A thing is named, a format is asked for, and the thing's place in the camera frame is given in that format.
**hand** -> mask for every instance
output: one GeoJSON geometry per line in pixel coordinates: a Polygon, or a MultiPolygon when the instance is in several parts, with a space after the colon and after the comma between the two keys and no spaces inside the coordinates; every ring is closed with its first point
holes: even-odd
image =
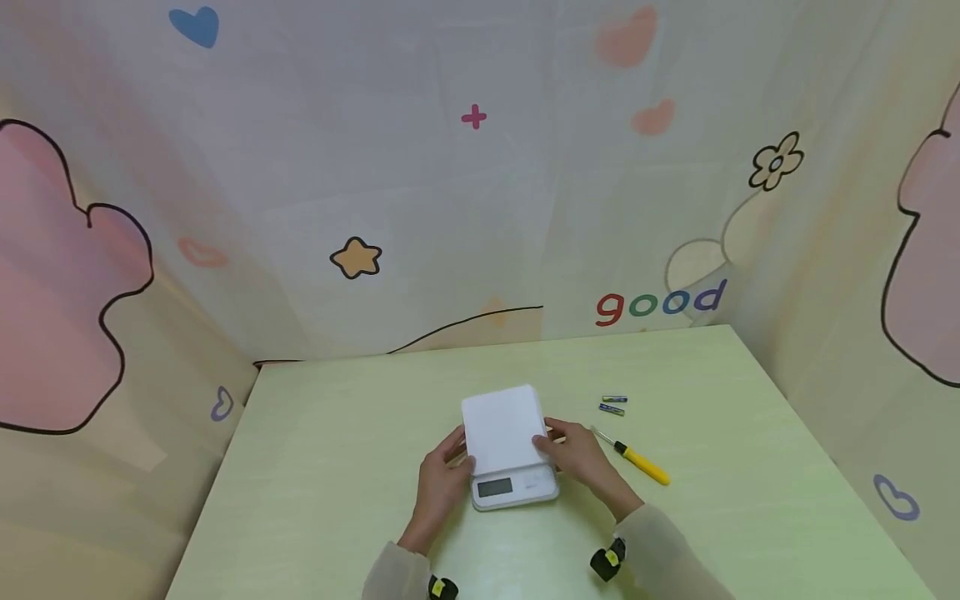
{"type": "Polygon", "coordinates": [[[564,473],[587,486],[610,509],[616,522],[643,506],[643,500],[607,460],[596,436],[580,423],[543,420],[549,438],[534,436],[537,450],[549,456],[564,473]]]}
{"type": "Polygon", "coordinates": [[[430,551],[446,518],[469,489],[473,457],[451,465],[467,451],[466,441],[464,426],[459,425],[423,458],[414,514],[396,545],[423,556],[430,551]]]}

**table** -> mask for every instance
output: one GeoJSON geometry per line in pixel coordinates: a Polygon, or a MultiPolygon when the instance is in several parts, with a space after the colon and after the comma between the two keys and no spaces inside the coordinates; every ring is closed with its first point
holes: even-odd
{"type": "MultiPolygon", "coordinates": [[[[713,326],[265,367],[167,598],[359,598],[460,400],[523,383],[544,414],[666,469],[662,488],[607,448],[739,600],[933,597],[734,332],[713,326]],[[626,416],[599,412],[602,394],[629,396],[626,416]]],[[[431,559],[462,600],[643,598],[629,575],[602,584],[589,569],[612,526],[563,481],[552,503],[465,502],[431,559]]]]}

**blue heart outline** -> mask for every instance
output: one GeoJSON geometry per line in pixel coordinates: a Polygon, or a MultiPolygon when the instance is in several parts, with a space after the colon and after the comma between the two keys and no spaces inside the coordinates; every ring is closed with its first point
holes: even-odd
{"type": "Polygon", "coordinates": [[[221,420],[224,420],[227,417],[229,417],[230,413],[232,412],[233,412],[233,396],[230,395],[230,392],[227,391],[227,388],[225,388],[224,386],[220,386],[219,388],[217,388],[217,403],[214,404],[213,408],[210,409],[210,418],[217,422],[220,422],[221,420]],[[224,396],[226,396],[227,399],[230,401],[230,406],[229,408],[227,408],[227,411],[225,413],[221,414],[217,412],[217,409],[225,404],[224,396]]]}
{"type": "Polygon", "coordinates": [[[200,7],[196,14],[173,9],[170,24],[181,35],[206,49],[217,43],[217,34],[220,33],[220,15],[210,7],[200,7]]]}
{"type": "Polygon", "coordinates": [[[874,475],[874,489],[876,490],[877,495],[880,496],[880,500],[887,505],[887,509],[896,518],[900,519],[901,521],[915,521],[920,518],[920,503],[917,502],[916,498],[907,492],[901,492],[898,490],[897,486],[894,485],[894,482],[890,481],[879,473],[874,475]],[[893,504],[890,503],[890,500],[888,500],[887,496],[883,493],[883,486],[886,486],[890,490],[890,493],[894,496],[894,499],[906,500],[910,504],[910,511],[905,513],[895,509],[893,504]]]}

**beige sleeve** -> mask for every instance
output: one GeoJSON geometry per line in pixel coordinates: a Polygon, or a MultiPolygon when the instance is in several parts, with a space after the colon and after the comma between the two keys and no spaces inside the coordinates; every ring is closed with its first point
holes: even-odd
{"type": "Polygon", "coordinates": [[[693,554],[684,534],[660,509],[645,504],[616,526],[624,563],[653,600],[733,600],[693,554]]]}
{"type": "Polygon", "coordinates": [[[425,600],[430,562],[425,556],[388,542],[373,563],[362,600],[425,600]]]}

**white kitchen scale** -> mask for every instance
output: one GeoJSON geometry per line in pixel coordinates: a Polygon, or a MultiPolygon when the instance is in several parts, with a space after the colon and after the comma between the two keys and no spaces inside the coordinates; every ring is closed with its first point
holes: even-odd
{"type": "Polygon", "coordinates": [[[467,453],[476,460],[470,496],[478,511],[552,500],[560,493],[549,458],[534,448],[546,435],[540,399],[524,385],[465,399],[467,453]]]}

